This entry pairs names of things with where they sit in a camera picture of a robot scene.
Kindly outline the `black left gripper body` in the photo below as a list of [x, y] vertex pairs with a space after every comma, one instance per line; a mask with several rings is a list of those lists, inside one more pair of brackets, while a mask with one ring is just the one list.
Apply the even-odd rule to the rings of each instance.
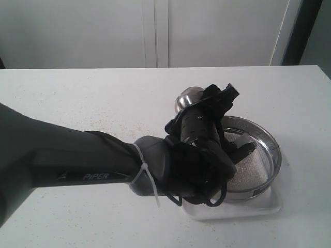
[[164, 129], [169, 136], [189, 145], [198, 146], [199, 142], [211, 141], [220, 147], [232, 147], [233, 144], [225, 138], [221, 124], [232, 106], [232, 101], [199, 100], [179, 110]]

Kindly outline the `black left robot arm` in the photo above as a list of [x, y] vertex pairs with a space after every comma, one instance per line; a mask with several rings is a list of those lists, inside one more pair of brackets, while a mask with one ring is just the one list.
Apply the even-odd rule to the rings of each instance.
[[140, 196], [181, 206], [219, 206], [236, 165], [256, 144], [229, 141], [222, 120], [238, 91], [227, 85], [190, 87], [190, 103], [170, 120], [165, 138], [123, 142], [99, 131], [77, 131], [24, 116], [1, 105], [1, 223], [36, 188], [126, 183]]

